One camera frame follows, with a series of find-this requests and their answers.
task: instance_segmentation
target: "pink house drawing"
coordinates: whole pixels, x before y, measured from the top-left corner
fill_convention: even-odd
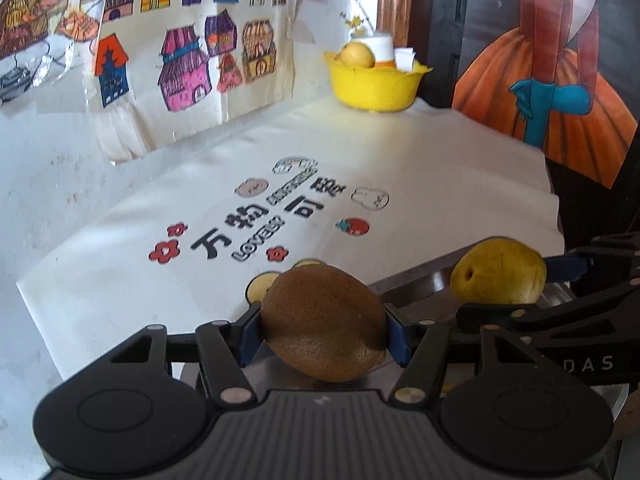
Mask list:
[[[193,25],[169,30],[161,55],[158,86],[170,112],[186,110],[211,92],[209,56],[200,49]]]

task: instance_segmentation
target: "purple house drawing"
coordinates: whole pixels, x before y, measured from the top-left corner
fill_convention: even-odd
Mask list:
[[[209,58],[200,49],[193,25],[169,30],[161,55],[158,86],[170,112],[186,110],[211,92]]]
[[[226,9],[205,20],[204,34],[211,57],[231,52],[238,46],[238,28]]]

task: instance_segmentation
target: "yellow pear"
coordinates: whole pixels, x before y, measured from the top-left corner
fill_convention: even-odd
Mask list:
[[[451,273],[451,290],[462,303],[536,303],[546,282],[539,253],[510,238],[475,245]]]
[[[371,49],[359,41],[347,43],[338,54],[338,58],[346,66],[371,68],[376,63],[376,58]]]

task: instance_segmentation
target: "brown oval object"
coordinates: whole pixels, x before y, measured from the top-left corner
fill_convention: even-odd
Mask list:
[[[271,349],[313,378],[350,381],[385,359],[386,316],[380,300],[335,267],[284,272],[265,295],[261,314]]]

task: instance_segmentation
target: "bowl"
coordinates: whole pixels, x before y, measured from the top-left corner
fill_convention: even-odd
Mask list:
[[[433,70],[417,61],[412,72],[388,66],[349,67],[336,61],[336,56],[333,52],[324,54],[335,96],[347,106],[372,112],[406,110],[414,103],[423,76]]]

